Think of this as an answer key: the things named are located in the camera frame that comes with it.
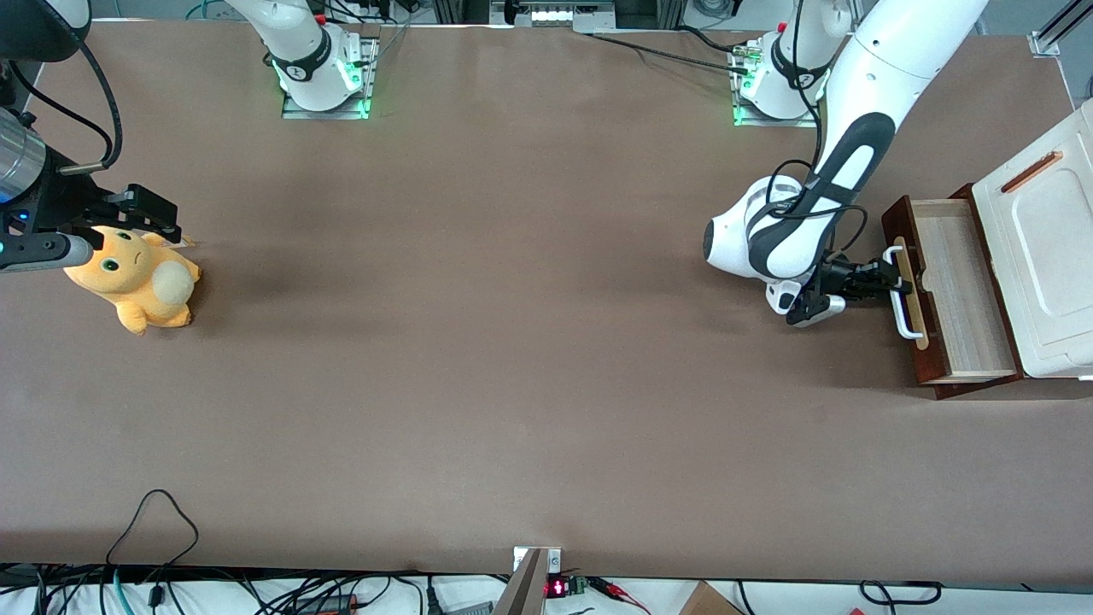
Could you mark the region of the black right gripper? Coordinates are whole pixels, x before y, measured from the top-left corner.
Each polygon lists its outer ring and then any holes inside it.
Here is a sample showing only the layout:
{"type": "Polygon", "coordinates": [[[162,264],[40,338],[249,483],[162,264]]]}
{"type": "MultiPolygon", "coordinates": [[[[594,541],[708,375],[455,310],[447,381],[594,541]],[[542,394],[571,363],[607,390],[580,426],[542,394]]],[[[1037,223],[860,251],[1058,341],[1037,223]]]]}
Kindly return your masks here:
{"type": "Polygon", "coordinates": [[[174,202],[139,184],[111,194],[89,174],[60,173],[60,167],[71,164],[72,159],[59,152],[20,155],[20,233],[111,226],[151,232],[172,244],[184,241],[174,202]]]}

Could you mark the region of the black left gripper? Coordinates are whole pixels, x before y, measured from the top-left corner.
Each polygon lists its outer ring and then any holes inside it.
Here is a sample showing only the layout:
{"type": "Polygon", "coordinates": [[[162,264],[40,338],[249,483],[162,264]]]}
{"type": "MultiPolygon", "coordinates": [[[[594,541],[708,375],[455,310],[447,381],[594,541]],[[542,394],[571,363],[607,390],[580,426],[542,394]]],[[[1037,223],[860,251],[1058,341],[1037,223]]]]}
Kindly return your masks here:
{"type": "Polygon", "coordinates": [[[883,297],[890,293],[910,295],[914,285],[906,281],[894,262],[871,260],[857,265],[843,255],[831,255],[816,265],[816,292],[821,296],[838,296],[846,301],[860,297],[883,297]]]}

